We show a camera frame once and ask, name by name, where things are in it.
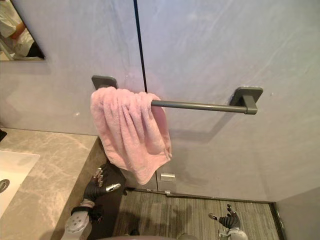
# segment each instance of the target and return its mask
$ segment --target marble countertop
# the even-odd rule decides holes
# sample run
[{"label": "marble countertop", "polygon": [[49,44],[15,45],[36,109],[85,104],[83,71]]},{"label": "marble countertop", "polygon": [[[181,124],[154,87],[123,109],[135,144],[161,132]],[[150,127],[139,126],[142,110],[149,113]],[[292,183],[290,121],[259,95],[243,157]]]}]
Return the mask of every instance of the marble countertop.
[{"label": "marble countertop", "polygon": [[39,154],[40,159],[0,219],[0,239],[51,239],[58,221],[64,221],[60,219],[62,212],[97,143],[97,136],[2,130],[7,136],[0,142],[0,150]]}]

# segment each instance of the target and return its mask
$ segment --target black glove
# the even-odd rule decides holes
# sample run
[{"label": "black glove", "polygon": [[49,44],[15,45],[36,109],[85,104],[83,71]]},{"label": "black glove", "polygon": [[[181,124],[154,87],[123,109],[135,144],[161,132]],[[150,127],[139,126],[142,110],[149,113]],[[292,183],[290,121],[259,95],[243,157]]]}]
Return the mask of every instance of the black glove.
[{"label": "black glove", "polygon": [[228,204],[227,206],[228,206],[227,210],[229,212],[227,216],[219,217],[218,219],[212,213],[209,213],[209,217],[211,219],[219,221],[219,223],[221,223],[224,227],[228,229],[235,229],[235,228],[240,229],[241,224],[240,224],[240,219],[237,213],[232,210],[232,206],[230,204]]},{"label": "black glove", "polygon": [[92,202],[107,193],[106,188],[102,187],[104,180],[107,178],[107,165],[104,164],[99,167],[95,175],[91,178],[90,182],[86,186],[83,194],[84,199],[88,199]]}]

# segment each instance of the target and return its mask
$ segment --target pink towel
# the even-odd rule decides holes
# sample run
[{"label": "pink towel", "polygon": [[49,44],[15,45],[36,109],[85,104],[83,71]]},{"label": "pink towel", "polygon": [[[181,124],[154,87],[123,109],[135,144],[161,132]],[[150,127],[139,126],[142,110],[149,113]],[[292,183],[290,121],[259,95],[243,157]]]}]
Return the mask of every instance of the pink towel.
[{"label": "pink towel", "polygon": [[160,99],[114,87],[91,95],[91,113],[108,159],[131,171],[141,185],[172,156],[165,111],[151,107],[152,100]]}]

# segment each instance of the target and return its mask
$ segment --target white sink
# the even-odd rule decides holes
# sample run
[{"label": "white sink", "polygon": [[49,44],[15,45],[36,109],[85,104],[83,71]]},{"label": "white sink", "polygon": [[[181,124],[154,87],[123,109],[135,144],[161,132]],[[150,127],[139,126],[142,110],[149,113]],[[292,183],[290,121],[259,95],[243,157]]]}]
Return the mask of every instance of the white sink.
[{"label": "white sink", "polygon": [[[37,154],[0,151],[0,218],[20,185],[40,158]],[[2,191],[9,180],[7,188]]]}]

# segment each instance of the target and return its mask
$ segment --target towel bar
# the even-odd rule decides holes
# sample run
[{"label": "towel bar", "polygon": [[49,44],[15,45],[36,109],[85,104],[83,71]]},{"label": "towel bar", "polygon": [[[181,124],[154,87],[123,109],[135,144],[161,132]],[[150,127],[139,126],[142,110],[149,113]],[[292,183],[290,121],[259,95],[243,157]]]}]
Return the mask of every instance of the towel bar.
[{"label": "towel bar", "polygon": [[[113,77],[94,75],[91,79],[96,90],[106,87],[115,87],[116,89],[118,88],[117,80]],[[264,90],[261,87],[238,87],[235,90],[229,105],[164,100],[153,100],[151,102],[151,105],[166,108],[207,110],[255,115],[258,111],[256,102],[258,101],[263,91]]]}]

